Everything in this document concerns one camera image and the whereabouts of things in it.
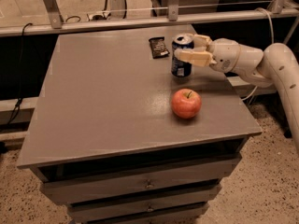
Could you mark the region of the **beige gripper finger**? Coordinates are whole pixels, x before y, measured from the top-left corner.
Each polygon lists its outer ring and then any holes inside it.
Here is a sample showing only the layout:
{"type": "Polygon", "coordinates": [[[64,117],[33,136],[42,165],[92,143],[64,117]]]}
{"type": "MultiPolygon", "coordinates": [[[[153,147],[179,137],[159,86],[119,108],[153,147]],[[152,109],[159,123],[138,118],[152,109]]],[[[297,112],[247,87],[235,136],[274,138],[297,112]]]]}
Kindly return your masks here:
{"type": "Polygon", "coordinates": [[[191,45],[193,48],[207,48],[212,42],[212,39],[208,35],[187,34],[187,37],[191,40],[191,45]]]}
{"type": "Polygon", "coordinates": [[[201,49],[176,49],[174,51],[175,57],[185,63],[190,63],[195,66],[205,67],[215,64],[211,52],[201,49]]]}

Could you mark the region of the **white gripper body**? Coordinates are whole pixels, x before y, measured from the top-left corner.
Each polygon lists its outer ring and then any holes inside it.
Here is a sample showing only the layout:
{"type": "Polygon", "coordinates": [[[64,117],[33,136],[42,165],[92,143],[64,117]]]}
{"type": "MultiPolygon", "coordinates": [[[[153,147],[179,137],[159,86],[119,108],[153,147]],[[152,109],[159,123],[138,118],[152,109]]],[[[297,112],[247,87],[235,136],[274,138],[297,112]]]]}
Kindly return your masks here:
{"type": "Polygon", "coordinates": [[[235,68],[241,48],[234,40],[220,38],[212,41],[207,50],[212,54],[209,66],[215,71],[228,73],[235,68]]]}

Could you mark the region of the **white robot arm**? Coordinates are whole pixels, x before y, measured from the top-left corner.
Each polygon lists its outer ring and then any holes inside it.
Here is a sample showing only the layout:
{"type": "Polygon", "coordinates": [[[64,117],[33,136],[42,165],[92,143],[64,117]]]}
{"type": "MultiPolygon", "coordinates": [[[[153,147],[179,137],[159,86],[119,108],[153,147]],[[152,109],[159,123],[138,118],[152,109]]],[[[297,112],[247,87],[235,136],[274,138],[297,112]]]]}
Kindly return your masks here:
{"type": "Polygon", "coordinates": [[[178,43],[174,57],[182,62],[232,72],[257,87],[273,85],[299,151],[299,63],[286,45],[274,43],[261,50],[226,38],[213,40],[193,34],[176,35],[174,41],[178,43]]]}

